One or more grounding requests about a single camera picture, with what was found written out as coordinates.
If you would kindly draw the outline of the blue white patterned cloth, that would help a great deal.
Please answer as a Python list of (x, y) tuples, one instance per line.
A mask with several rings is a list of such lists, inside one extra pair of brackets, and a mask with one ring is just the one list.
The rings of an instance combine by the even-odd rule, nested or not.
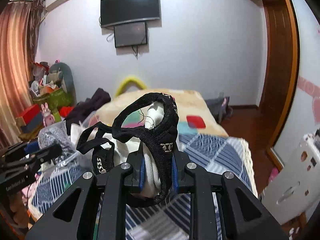
[(253, 164), (244, 139), (206, 134), (179, 136), (182, 152), (172, 158), (172, 187), (167, 198), (150, 207), (131, 207), (125, 194), (142, 170), (116, 167), (109, 174), (84, 173), (42, 215), (27, 239), (194, 239), (198, 207), (206, 239), (222, 239), (222, 175), (232, 172), (242, 187), (256, 193)]

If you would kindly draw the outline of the beige patterned fleece blanket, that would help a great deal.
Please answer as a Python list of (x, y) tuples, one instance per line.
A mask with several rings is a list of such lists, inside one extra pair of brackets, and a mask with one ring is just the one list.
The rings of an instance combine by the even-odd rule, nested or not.
[[(175, 100), (179, 116), (179, 133), (203, 133), (228, 137), (227, 132), (215, 121), (201, 94), (194, 90), (144, 89), (126, 92), (91, 113), (82, 126), (87, 128), (99, 121), (111, 126), (122, 110), (144, 94), (151, 92), (169, 94)], [(146, 125), (151, 128), (160, 123), (163, 116), (163, 103), (150, 103), (130, 114), (122, 126), (131, 128)]]

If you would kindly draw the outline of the brown wooden door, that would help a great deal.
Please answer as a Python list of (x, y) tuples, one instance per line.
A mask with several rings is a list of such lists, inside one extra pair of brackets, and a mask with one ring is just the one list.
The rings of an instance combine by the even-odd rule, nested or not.
[(274, 128), (266, 152), (277, 142), (292, 106), (299, 71), (299, 33), (292, 0), (262, 0), (266, 16), (267, 64), (262, 110)]

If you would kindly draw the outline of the black mesh strap garment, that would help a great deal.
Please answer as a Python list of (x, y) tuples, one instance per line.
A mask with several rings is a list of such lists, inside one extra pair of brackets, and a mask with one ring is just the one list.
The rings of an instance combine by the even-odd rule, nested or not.
[[(152, 103), (162, 103), (164, 107), (164, 117), (159, 124), (153, 128), (138, 126), (135, 128), (122, 128), (125, 119), (134, 111), (149, 106)], [(132, 137), (140, 139), (150, 150), (155, 161), (160, 179), (159, 194), (154, 197), (143, 199), (134, 197), (128, 193), (126, 202), (131, 207), (150, 207), (159, 204), (167, 197), (172, 186), (172, 152), (176, 148), (178, 135), (178, 113), (174, 98), (164, 93), (148, 93), (127, 106), (114, 120), (113, 125), (107, 126), (102, 122), (85, 129), (78, 140), (76, 150), (82, 154), (93, 150), (92, 161), (101, 157), (102, 168), (109, 172), (114, 168), (114, 150), (105, 150), (102, 145), (110, 140), (103, 137), (105, 133), (111, 133), (112, 137), (122, 143), (128, 142)]]

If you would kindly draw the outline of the pink rabbit doll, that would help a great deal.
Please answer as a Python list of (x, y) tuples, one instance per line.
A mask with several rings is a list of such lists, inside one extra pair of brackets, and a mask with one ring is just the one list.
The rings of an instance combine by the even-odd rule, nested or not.
[(51, 110), (48, 107), (48, 103), (44, 103), (41, 105), (42, 108), (42, 116), (43, 116), (43, 125), (44, 127), (48, 127), (55, 123), (55, 118), (51, 113)]

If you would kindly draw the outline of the grey green plush toy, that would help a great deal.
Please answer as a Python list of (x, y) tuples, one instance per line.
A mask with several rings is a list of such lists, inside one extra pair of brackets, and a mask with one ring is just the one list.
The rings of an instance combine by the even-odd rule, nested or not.
[(71, 68), (63, 62), (56, 62), (49, 67), (49, 77), (61, 85), (62, 90), (71, 97), (71, 105), (76, 103), (76, 92)]

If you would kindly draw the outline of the clear plastic storage box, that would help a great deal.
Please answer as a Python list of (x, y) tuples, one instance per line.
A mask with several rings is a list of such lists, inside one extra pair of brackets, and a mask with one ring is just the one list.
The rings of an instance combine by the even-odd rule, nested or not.
[(76, 150), (80, 135), (85, 129), (81, 123), (71, 124), (71, 134), (68, 135), (66, 122), (61, 121), (40, 130), (37, 139), (40, 149), (54, 144), (62, 148), (62, 153), (53, 158), (51, 163), (42, 165), (41, 171), (44, 178), (76, 166), (80, 166), (85, 171), (93, 171), (92, 151), (81, 154)]

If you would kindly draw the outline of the large black wall television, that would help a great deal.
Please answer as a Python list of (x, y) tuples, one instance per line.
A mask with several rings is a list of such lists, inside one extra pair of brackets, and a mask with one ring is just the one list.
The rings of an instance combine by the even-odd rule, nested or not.
[(159, 0), (100, 0), (102, 27), (160, 18)]

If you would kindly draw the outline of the green box of clutter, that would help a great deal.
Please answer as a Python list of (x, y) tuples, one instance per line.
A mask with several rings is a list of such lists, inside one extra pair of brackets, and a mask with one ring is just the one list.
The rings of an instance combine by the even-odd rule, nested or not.
[(46, 102), (51, 110), (71, 106), (71, 97), (62, 90), (60, 84), (49, 77), (49, 67), (46, 62), (34, 63), (33, 80), (29, 82), (33, 102), (38, 105)]

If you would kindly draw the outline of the silver glitter fabric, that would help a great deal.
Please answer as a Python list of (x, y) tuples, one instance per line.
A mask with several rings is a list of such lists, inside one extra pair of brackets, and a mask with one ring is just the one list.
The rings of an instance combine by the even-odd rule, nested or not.
[(37, 140), (40, 149), (54, 144), (59, 144), (61, 146), (62, 152), (58, 157), (53, 159), (55, 164), (66, 160), (76, 152), (75, 146), (67, 135), (66, 124), (64, 121), (54, 123), (41, 129)]

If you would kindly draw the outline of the grey bag on floor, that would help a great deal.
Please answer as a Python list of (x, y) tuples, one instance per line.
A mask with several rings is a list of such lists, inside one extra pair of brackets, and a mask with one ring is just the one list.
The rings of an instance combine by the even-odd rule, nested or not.
[(205, 100), (210, 113), (218, 124), (221, 124), (225, 118), (230, 118), (233, 115), (233, 109), (229, 106), (229, 97), (219, 97), (215, 99)]

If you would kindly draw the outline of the yellow curved pool noodle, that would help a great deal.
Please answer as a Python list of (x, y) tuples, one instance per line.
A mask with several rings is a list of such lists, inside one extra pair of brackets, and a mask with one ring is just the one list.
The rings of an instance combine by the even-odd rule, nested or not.
[(121, 81), (120, 85), (116, 89), (116, 93), (114, 96), (120, 96), (121, 94), (125, 93), (130, 87), (136, 87), (138, 90), (144, 90), (148, 88), (141, 79), (136, 76), (129, 75)]

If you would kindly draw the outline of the small black wall monitor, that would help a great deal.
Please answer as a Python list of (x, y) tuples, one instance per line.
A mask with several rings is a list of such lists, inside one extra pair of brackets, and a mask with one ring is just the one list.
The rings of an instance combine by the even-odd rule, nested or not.
[(114, 26), (114, 45), (116, 48), (148, 44), (146, 22), (125, 23)]

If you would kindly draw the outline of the red and grey box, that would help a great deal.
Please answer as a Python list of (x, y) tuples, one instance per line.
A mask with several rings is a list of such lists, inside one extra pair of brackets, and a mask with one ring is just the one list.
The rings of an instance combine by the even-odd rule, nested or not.
[(26, 108), (16, 118), (16, 124), (23, 133), (30, 133), (43, 124), (42, 112), (38, 104)]

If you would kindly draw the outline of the pile of black clothes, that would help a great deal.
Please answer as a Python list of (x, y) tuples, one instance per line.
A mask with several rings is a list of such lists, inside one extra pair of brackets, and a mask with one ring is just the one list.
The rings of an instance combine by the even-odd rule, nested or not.
[(110, 101), (109, 93), (102, 88), (98, 88), (91, 98), (79, 102), (65, 118), (67, 135), (71, 135), (71, 124), (83, 122), (93, 111), (98, 110)]

